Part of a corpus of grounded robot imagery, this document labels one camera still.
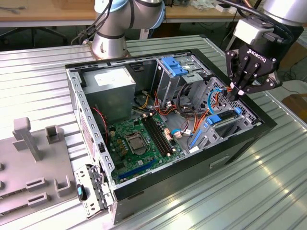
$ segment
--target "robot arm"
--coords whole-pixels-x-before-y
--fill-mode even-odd
[[[307,1],[267,0],[264,14],[229,0],[219,1],[252,14],[240,19],[234,31],[234,35],[246,44],[225,53],[227,74],[233,89],[229,99],[234,101],[245,93],[281,86],[276,70],[304,30],[302,24],[307,22]],[[252,85],[254,80],[266,75],[268,77],[262,85]]]
[[[103,10],[111,4],[109,15]],[[127,54],[125,30],[154,29],[164,20],[165,4],[163,0],[103,0],[95,1],[97,32],[93,39],[92,50],[98,58],[109,59],[123,57]]]

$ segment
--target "slotted metal surface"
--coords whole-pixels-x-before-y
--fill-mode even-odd
[[[297,42],[307,48],[307,27],[304,28],[304,31],[298,38]]]
[[[127,42],[132,55],[198,48],[222,71],[223,53],[199,36]],[[0,53],[0,138],[12,118],[32,130],[64,128],[73,169],[90,162],[72,113],[64,64],[93,60],[86,46]],[[85,218],[77,198],[2,226],[4,229],[306,229],[307,134],[269,94],[251,98],[278,126],[238,161],[137,213],[117,226],[104,212]]]

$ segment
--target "motherboard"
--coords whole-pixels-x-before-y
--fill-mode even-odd
[[[159,114],[115,123],[111,133],[110,155],[116,184],[149,172],[184,156]]]

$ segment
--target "green circuit board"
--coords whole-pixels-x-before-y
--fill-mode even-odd
[[[153,120],[161,129],[167,128],[158,114],[153,116]],[[172,143],[167,143],[175,151],[170,156],[163,157],[140,118],[113,124],[109,127],[109,130],[114,132],[111,137],[109,152],[115,165],[112,177],[116,184],[142,175],[145,172],[184,156],[179,144],[176,141],[172,141]],[[133,149],[136,145],[140,147],[139,152]]]

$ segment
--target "robotiq logo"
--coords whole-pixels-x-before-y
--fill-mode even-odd
[[[255,57],[259,58],[261,61],[263,61],[264,63],[267,61],[267,59],[265,59],[263,56],[261,56],[260,54],[257,54],[255,51],[252,51],[251,49],[249,49],[249,51],[247,52],[248,54],[252,54]]]

